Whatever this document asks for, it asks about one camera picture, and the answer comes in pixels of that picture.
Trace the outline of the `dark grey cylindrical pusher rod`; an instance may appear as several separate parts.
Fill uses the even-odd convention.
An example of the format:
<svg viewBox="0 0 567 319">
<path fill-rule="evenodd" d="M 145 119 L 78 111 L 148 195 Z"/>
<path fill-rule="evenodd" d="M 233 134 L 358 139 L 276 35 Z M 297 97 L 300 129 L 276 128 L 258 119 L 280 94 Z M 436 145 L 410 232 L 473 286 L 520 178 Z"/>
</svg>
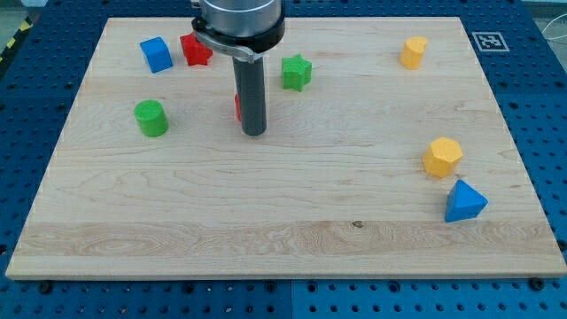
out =
<svg viewBox="0 0 567 319">
<path fill-rule="evenodd" d="M 248 136 L 259 136 L 267 128 L 263 58 L 252 63 L 232 61 L 242 130 Z"/>
</svg>

